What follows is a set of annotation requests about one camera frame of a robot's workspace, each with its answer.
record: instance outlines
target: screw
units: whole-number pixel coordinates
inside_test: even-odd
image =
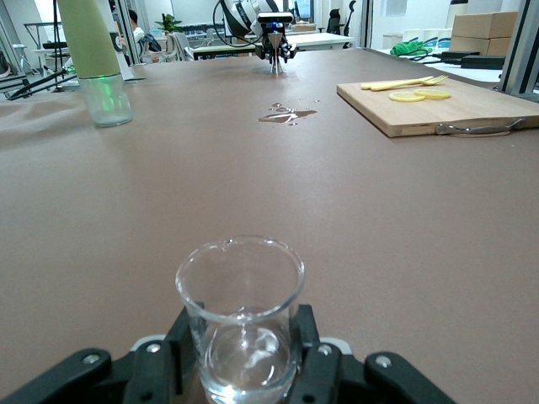
[[[326,345],[323,343],[322,345],[318,346],[318,352],[321,353],[324,356],[329,356],[333,353],[333,350],[329,345]]]
[[[159,345],[158,343],[151,343],[150,345],[148,345],[146,347],[146,352],[150,353],[150,354],[154,354],[156,353],[159,349],[161,349],[161,345]]]
[[[91,353],[90,355],[83,358],[84,364],[95,364],[99,360],[99,355],[96,353]]]
[[[375,362],[378,366],[382,368],[388,368],[392,365],[391,360],[387,356],[376,356]]]

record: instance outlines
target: water spill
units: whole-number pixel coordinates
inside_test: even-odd
[[[317,111],[313,109],[298,110],[294,108],[283,107],[281,103],[275,103],[272,105],[270,111],[275,111],[277,114],[269,114],[262,118],[259,118],[259,122],[274,122],[278,124],[289,124],[289,126],[298,125],[297,122],[293,122],[298,118],[305,118],[308,115],[316,114]]]

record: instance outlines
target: green cylinder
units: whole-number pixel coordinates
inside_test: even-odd
[[[80,78],[120,73],[115,49],[95,0],[57,0],[69,53]]]

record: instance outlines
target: brown tabletop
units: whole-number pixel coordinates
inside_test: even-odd
[[[79,93],[0,102],[0,396],[165,333],[183,258],[264,234],[305,260],[301,302],[358,359],[395,351],[457,402],[537,401],[539,131],[389,139],[336,85],[430,69],[366,50],[284,68],[139,67],[135,119],[108,129]],[[259,122],[275,103],[317,113]]]

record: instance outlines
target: stool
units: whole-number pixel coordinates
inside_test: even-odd
[[[23,44],[13,44],[13,48],[15,49],[15,54],[17,55],[17,57],[20,57],[20,68],[22,72],[24,72],[24,63],[26,63],[26,65],[30,68],[32,73],[40,74],[40,72],[37,69],[35,69],[32,65],[30,65],[30,62],[24,55],[24,48],[27,48],[27,47],[28,46],[23,45]]]

